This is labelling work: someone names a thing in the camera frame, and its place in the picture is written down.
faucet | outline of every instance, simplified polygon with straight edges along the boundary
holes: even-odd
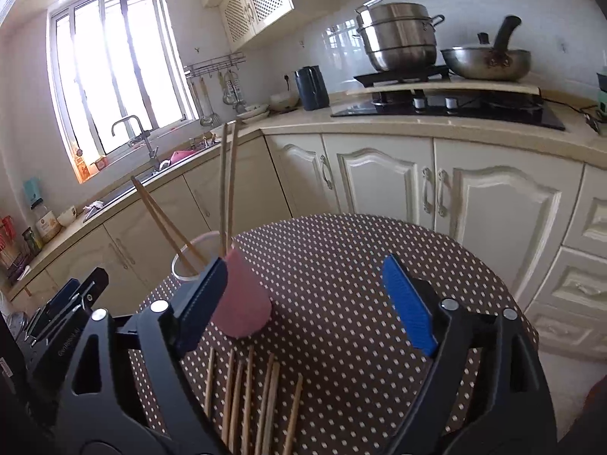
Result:
[[[137,135],[136,137],[130,138],[128,141],[128,145],[130,147],[132,147],[133,145],[136,145],[143,140],[146,144],[146,147],[148,148],[150,164],[154,167],[154,169],[156,169],[157,171],[160,171],[160,161],[158,159],[158,147],[153,149],[152,145],[150,145],[150,141],[148,140],[148,137],[150,136],[150,132],[148,130],[143,129],[142,122],[141,122],[141,120],[139,120],[138,116],[128,115],[128,116],[125,116],[124,118],[120,118],[118,121],[116,121],[116,123],[114,123],[112,125],[112,136],[113,137],[116,136],[116,134],[114,133],[114,128],[116,127],[117,124],[123,123],[127,120],[130,120],[131,118],[133,118],[135,121],[137,121],[141,134]]]

window frame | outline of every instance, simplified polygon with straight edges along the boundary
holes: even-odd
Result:
[[[49,48],[50,48],[50,60],[51,60],[51,73],[52,77],[50,77],[50,82],[53,87],[53,93],[57,100],[58,112],[60,118],[60,127],[63,129],[63,132],[66,135],[66,139],[68,140],[70,145],[73,145],[74,142],[78,144],[78,139],[76,138],[74,127],[72,126],[71,118],[68,112],[68,106],[66,104],[65,95],[63,92],[63,85],[61,83],[61,75],[59,69],[59,59],[57,52],[57,21],[61,18],[69,16],[70,18],[70,33],[72,36],[72,41],[74,40],[75,35],[75,19],[74,12],[80,6],[85,5],[86,3],[92,2],[94,0],[74,0],[70,2],[67,6],[64,5],[60,10],[54,11],[49,14]],[[154,110],[152,108],[152,103],[149,98],[149,95],[146,91],[145,84],[143,82],[141,70],[137,64],[137,56],[135,54],[135,49],[133,47],[133,40],[131,35],[131,29],[129,26],[129,20],[127,15],[126,8],[126,0],[120,0],[120,6],[122,10],[122,15],[124,17],[125,29],[127,34],[127,42],[129,44],[129,52],[131,54],[131,59],[134,65],[135,78],[137,80],[139,91],[142,95],[142,101],[146,112],[148,113],[148,117],[150,119],[150,123],[152,125],[152,130],[150,131],[150,139],[153,140],[158,138],[159,136],[165,135],[167,132],[170,132],[177,126],[182,124],[186,124],[189,121],[195,121],[198,118],[198,114],[192,106],[192,99],[189,97],[189,94],[186,90],[185,77],[183,75],[182,68],[179,66],[180,59],[177,54],[177,50],[173,43],[173,36],[168,28],[168,12],[165,8],[166,3],[163,0],[151,0],[154,9],[154,15],[156,16],[156,24],[158,26],[158,32],[160,35],[160,42],[162,45],[163,54],[165,57],[166,66],[168,68],[169,77],[171,78],[171,83],[173,86],[173,90],[175,93],[175,97],[177,99],[177,103],[179,105],[179,109],[181,111],[181,119],[166,125],[164,127],[160,127],[156,121],[156,116],[154,115]],[[104,28],[104,36],[105,36],[105,6],[104,0],[99,0],[99,17],[101,19],[101,24]],[[109,54],[109,49],[107,46],[107,40],[104,39],[104,49],[105,56],[107,58],[107,62],[110,63],[110,74],[112,77],[112,84],[114,87],[114,92],[116,94],[116,98],[118,100],[118,106],[120,108],[121,114],[126,116],[126,109],[121,100],[121,96],[117,87],[115,72],[113,69],[111,57]],[[99,155],[104,155],[108,162],[114,162],[119,158],[122,158],[129,151],[134,148],[139,147],[136,145],[135,147],[129,146],[128,143],[117,147],[109,153],[105,153],[105,150],[102,146],[101,139],[99,137],[99,133],[95,127],[95,123],[93,121],[92,115],[90,114],[89,106],[86,102],[86,96],[84,95],[84,88],[80,79],[80,72],[78,71],[78,63],[75,63],[75,71],[76,71],[76,82],[78,84],[78,89],[80,90],[81,99],[83,102],[84,112],[86,114],[87,122],[89,124],[90,134],[93,138],[93,142],[99,152]],[[129,124],[129,122],[125,123],[125,127],[127,129],[127,133],[130,138],[134,136],[134,132]]]

black pitcher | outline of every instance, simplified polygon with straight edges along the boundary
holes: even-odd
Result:
[[[305,66],[295,72],[295,81],[299,90],[303,108],[306,111],[329,106],[329,94],[318,65]]]

utensil rack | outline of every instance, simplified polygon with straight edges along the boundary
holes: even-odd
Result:
[[[183,70],[187,78],[200,77],[201,75],[208,74],[212,76],[213,72],[220,70],[227,70],[229,68],[238,69],[240,63],[247,61],[247,57],[242,51],[237,53],[227,54],[218,58],[211,58],[200,63],[194,63],[193,65],[184,66]]]

polka dot tablecloth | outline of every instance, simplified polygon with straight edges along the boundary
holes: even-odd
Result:
[[[210,348],[217,352],[212,422],[220,433],[230,350],[246,361],[248,346],[255,346],[254,440],[268,355],[274,352],[281,363],[272,444],[277,455],[286,438],[298,372],[305,381],[294,454],[380,453],[406,416],[432,361],[412,347],[384,291],[382,263],[390,253],[414,277],[430,281],[442,297],[457,299],[470,311],[497,314],[514,308],[522,315],[504,284],[478,258],[445,235],[401,221],[315,215],[260,227],[236,240],[271,294],[271,321],[245,340],[229,339],[210,324],[198,350],[182,364],[204,404]],[[167,278],[142,307],[170,298],[177,287],[174,278]],[[525,325],[537,344],[537,333],[526,320]],[[447,432],[465,418],[479,356],[476,349],[469,352]],[[132,352],[132,363],[150,425],[164,431],[138,351]],[[238,444],[234,453],[240,451]]]

